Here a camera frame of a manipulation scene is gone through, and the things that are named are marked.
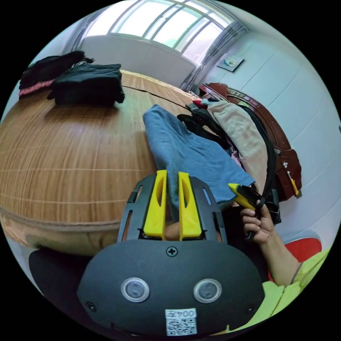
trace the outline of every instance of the qr code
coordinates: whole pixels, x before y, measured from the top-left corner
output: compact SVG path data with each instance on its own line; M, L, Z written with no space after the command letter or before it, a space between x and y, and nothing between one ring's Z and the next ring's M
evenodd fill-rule
M167 336L183 336L197 334L196 318L167 319Z

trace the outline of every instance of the yellow-green shirt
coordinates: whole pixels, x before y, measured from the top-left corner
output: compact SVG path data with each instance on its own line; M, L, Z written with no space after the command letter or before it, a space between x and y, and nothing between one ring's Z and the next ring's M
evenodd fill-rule
M303 262L292 284L288 285L287 287L278 286L273 282L263 283L265 298L251 320L244 326L232 331L230 331L229 326L227 326L225 331L215 335L235 332L251 327L279 313L281 310L287 307L313 279L326 259L329 250L330 248L325 251L321 251L315 256L309 258L307 261Z

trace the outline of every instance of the bamboo mat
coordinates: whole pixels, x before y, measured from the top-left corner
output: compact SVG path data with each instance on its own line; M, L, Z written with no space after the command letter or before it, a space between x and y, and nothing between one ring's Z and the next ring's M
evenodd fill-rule
M4 118L0 221L10 238L32 244L23 237L28 228L48 232L50 241L53 231L60 239L60 232L118 228L136 183L156 172L143 113L158 104L188 114L184 105L193 100L150 77L122 74L125 101L113 108L55 106L45 91L18 101Z

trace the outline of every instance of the wall picture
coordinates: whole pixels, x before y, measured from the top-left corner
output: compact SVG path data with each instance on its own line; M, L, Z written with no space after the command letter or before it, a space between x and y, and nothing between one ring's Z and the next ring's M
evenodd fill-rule
M234 72L237 67L243 62L243 60L243 57L235 55L225 55L224 58L218 62L217 66Z

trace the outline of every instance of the blue towel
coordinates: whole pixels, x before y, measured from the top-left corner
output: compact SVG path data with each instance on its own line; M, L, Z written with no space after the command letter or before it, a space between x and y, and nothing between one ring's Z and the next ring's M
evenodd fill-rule
M236 196L229 183L250 186L254 179L216 142L189 132L174 115L152 106L144 115L146 135L158 170L167 170L167 194L173 221L179 221L178 172L205 182L220 206Z

